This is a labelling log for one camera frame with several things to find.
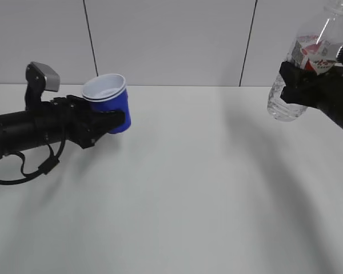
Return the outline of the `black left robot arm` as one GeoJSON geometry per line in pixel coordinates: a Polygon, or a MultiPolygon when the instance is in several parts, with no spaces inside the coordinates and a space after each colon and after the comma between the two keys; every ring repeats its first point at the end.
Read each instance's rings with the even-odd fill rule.
{"type": "Polygon", "coordinates": [[[56,97],[35,109],[0,115],[0,160],[11,152],[61,140],[90,148],[124,122],[120,109],[98,112],[80,97],[56,97]]]}

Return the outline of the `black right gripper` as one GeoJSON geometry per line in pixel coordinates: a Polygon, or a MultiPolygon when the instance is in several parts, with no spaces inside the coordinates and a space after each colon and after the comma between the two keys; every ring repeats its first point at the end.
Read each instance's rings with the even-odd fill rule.
{"type": "Polygon", "coordinates": [[[280,95],[285,103],[314,107],[343,130],[343,71],[319,76],[284,61],[279,73],[285,83],[280,95]]]}

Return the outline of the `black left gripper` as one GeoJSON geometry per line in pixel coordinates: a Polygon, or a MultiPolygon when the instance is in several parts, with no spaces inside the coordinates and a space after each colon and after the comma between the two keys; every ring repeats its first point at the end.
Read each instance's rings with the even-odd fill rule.
{"type": "Polygon", "coordinates": [[[125,131],[121,110],[96,112],[84,98],[75,95],[42,101],[34,109],[34,147],[70,141],[90,148],[105,134],[125,131]]]}

